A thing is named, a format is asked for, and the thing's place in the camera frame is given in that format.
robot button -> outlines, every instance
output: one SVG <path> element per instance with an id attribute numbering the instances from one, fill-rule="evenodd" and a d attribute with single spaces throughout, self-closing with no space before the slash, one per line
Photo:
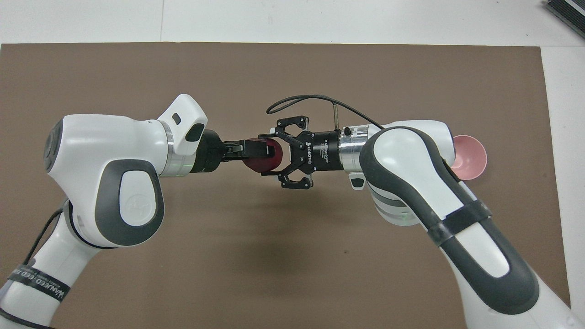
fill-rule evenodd
<path id="1" fill-rule="evenodd" d="M 175 123 L 178 125 L 181 123 L 181 117 L 179 116 L 179 114 L 175 113 L 172 116 L 173 120 L 175 120 Z"/>
<path id="2" fill-rule="evenodd" d="M 352 178 L 351 181 L 354 189 L 360 189 L 364 187 L 364 180 L 361 178 Z"/>
<path id="3" fill-rule="evenodd" d="M 194 124 L 191 129 L 189 129 L 189 132 L 187 132 L 187 134 L 185 135 L 185 140 L 187 142 L 196 142 L 199 140 L 199 138 L 201 137 L 201 134 L 203 133 L 203 129 L 205 128 L 204 124 Z"/>

metal pin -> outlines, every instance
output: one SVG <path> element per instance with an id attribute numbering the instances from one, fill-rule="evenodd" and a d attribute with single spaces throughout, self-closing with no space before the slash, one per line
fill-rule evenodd
<path id="1" fill-rule="evenodd" d="M 335 121 L 335 130 L 339 130 L 339 117 L 336 103 L 333 103 L 333 120 Z"/>

robotiq logo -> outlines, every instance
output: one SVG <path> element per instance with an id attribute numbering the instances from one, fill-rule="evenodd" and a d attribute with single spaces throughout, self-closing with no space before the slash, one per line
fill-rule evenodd
<path id="1" fill-rule="evenodd" d="M 311 143 L 305 142 L 305 145 L 307 146 L 307 162 L 310 165 L 311 163 L 313 163 L 312 154 L 311 154 Z"/>

brown mat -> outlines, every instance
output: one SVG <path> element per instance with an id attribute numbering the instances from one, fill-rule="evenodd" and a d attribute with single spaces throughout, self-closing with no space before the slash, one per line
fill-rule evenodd
<path id="1" fill-rule="evenodd" d="M 45 138 L 75 113 L 157 118 L 191 94 L 223 140 L 305 114 L 331 130 L 320 93 L 381 123 L 445 121 L 480 139 L 488 167 L 469 186 L 568 302 L 545 82 L 535 47 L 125 43 L 3 44 L 0 276 L 24 258 L 64 198 L 45 174 Z M 341 110 L 342 125 L 362 124 Z M 164 179 L 161 230 L 99 253 L 57 312 L 60 328 L 463 328 L 455 278 L 421 227 L 396 227 L 343 172 L 283 190 L 241 163 Z"/>

velcro strap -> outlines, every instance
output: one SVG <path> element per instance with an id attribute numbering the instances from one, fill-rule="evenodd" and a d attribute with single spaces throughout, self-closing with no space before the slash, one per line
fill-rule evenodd
<path id="1" fill-rule="evenodd" d="M 35 269 L 28 265 L 19 265 L 12 271 L 8 280 L 20 282 L 23 285 L 35 288 L 36 290 L 48 294 L 59 302 L 63 301 L 70 290 L 70 287 L 58 279 Z"/>
<path id="2" fill-rule="evenodd" d="M 447 215 L 444 220 L 429 227 L 427 234 L 436 246 L 441 246 L 457 233 L 490 216 L 491 212 L 486 205 L 480 200 L 475 200 L 465 204 Z"/>

